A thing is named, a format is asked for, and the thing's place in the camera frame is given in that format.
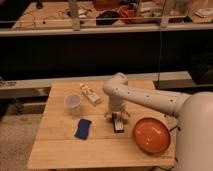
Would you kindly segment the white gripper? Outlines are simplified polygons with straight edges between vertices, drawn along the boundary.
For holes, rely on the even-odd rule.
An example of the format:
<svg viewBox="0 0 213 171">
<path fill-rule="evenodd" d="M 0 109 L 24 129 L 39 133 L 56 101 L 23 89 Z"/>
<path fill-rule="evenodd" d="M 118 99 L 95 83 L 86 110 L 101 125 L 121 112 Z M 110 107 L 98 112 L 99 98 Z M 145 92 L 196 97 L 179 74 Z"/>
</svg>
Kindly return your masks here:
<svg viewBox="0 0 213 171">
<path fill-rule="evenodd" d="M 120 100 L 118 103 L 112 100 L 108 102 L 108 111 L 104 114 L 104 116 L 107 117 L 112 113 L 120 113 L 121 115 L 126 114 L 127 116 L 130 116 L 130 114 L 126 111 L 126 102 L 124 100 Z"/>
</svg>

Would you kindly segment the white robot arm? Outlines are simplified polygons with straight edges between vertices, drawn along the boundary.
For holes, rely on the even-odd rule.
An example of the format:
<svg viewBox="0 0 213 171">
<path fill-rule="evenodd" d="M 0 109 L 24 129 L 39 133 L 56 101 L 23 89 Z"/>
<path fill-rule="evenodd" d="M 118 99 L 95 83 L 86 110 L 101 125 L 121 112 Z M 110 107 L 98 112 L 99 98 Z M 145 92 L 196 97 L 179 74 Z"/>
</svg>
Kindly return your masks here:
<svg viewBox="0 0 213 171">
<path fill-rule="evenodd" d="M 110 112 L 122 111 L 129 101 L 178 119 L 174 171 L 213 171 L 213 92 L 133 88 L 123 73 L 106 81 L 103 91 Z"/>
</svg>

